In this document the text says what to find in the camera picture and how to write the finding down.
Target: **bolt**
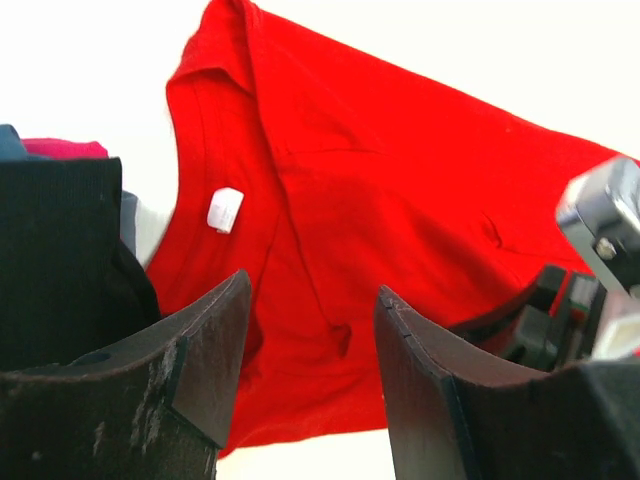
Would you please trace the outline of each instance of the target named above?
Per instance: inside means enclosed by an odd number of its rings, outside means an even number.
[[[611,260],[618,252],[616,252],[616,247],[608,238],[601,238],[596,244],[596,253],[603,260]]]

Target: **pink fabric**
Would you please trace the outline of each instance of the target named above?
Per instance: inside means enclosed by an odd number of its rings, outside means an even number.
[[[57,138],[27,138],[22,144],[32,155],[43,155],[55,160],[73,158],[106,158],[107,150],[98,142],[76,143]]]

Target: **red shirt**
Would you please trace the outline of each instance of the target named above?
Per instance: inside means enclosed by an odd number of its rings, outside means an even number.
[[[372,314],[389,285],[449,326],[546,263],[554,222],[614,152],[551,132],[258,9],[216,0],[167,86],[176,212],[149,268],[165,313],[237,269],[254,297],[228,453],[385,426]],[[213,192],[245,199],[229,235]]]

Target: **blue cloth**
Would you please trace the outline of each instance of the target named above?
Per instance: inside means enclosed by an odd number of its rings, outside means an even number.
[[[40,155],[30,155],[12,125],[0,125],[0,163],[15,160],[50,160]],[[138,197],[122,192],[120,207],[120,237],[127,248],[136,253],[136,210]]]

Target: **clothing label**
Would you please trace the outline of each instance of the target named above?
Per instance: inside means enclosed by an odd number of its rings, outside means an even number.
[[[243,199],[244,193],[233,188],[216,190],[211,198],[207,224],[220,233],[231,233]]]

